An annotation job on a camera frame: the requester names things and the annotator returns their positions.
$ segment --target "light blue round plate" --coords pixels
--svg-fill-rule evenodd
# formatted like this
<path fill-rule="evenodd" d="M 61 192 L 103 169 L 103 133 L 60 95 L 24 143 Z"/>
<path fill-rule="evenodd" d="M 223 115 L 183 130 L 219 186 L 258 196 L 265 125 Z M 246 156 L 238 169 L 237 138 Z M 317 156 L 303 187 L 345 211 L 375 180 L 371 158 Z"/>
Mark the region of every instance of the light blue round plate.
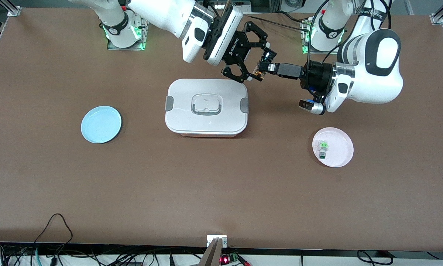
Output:
<path fill-rule="evenodd" d="M 91 143 L 111 141 L 121 129 L 120 113 L 110 106 L 98 106 L 90 110 L 82 120 L 80 130 Z"/>

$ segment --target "white storage box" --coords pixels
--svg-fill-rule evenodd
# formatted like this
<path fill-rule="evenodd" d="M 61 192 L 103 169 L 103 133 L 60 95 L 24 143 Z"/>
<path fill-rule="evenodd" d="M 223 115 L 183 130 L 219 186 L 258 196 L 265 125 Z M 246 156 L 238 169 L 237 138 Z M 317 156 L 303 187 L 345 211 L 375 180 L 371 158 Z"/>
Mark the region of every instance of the white storage box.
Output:
<path fill-rule="evenodd" d="M 247 89 L 230 79 L 179 79 L 166 97 L 166 125 L 183 136 L 234 137 L 248 122 Z"/>

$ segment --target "white plate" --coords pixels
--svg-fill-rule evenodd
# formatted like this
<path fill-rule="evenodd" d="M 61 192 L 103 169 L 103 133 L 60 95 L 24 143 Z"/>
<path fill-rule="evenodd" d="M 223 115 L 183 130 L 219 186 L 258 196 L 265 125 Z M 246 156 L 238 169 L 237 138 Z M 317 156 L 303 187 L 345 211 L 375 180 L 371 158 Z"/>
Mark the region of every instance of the white plate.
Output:
<path fill-rule="evenodd" d="M 120 113 L 110 106 L 98 106 L 90 110 L 82 120 L 80 130 L 91 143 L 111 141 L 120 132 Z"/>
<path fill-rule="evenodd" d="M 328 142 L 326 158 L 320 159 L 318 155 L 318 143 Z M 343 167 L 353 158 L 354 147 L 350 137 L 343 131 L 334 127 L 326 127 L 319 130 L 312 141 L 312 149 L 315 157 L 329 167 Z"/>

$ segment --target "teal wire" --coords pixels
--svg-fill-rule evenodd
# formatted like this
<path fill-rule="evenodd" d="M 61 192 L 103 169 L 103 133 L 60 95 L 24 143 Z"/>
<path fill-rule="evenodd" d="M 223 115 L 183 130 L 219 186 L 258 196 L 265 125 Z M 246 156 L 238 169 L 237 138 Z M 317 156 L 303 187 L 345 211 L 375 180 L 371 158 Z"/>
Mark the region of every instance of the teal wire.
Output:
<path fill-rule="evenodd" d="M 38 248 L 36 248 L 36 249 L 34 250 L 34 256 L 36 257 L 36 261 L 38 262 L 38 265 L 39 265 L 39 266 L 43 266 L 43 265 L 41 264 L 41 260 L 40 260 L 40 258 L 39 258 L 39 256 L 38 256 Z"/>

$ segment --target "table surface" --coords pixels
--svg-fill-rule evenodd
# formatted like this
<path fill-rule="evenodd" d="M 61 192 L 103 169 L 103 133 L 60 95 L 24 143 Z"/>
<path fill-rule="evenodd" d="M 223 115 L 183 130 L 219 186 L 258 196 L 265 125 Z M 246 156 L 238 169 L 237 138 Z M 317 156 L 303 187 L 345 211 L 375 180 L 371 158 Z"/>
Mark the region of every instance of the table surface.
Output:
<path fill-rule="evenodd" d="M 306 62 L 298 32 L 255 22 L 276 62 Z M 427 16 L 393 19 L 404 88 L 391 103 L 314 116 L 298 108 L 309 97 L 298 81 L 267 76 L 246 83 L 248 125 L 233 139 L 182 137 L 164 123 L 173 81 L 222 78 L 223 66 L 185 63 L 181 41 L 156 27 L 146 51 L 107 51 L 98 23 L 92 10 L 25 8 L 4 29 L 0 241 L 33 241 L 60 212 L 73 242 L 203 246 L 219 233 L 243 248 L 443 251 L 443 30 Z M 92 144 L 80 123 L 101 105 L 123 127 Z M 311 151 L 330 126 L 354 143 L 343 168 Z M 41 241 L 67 238 L 55 219 Z"/>

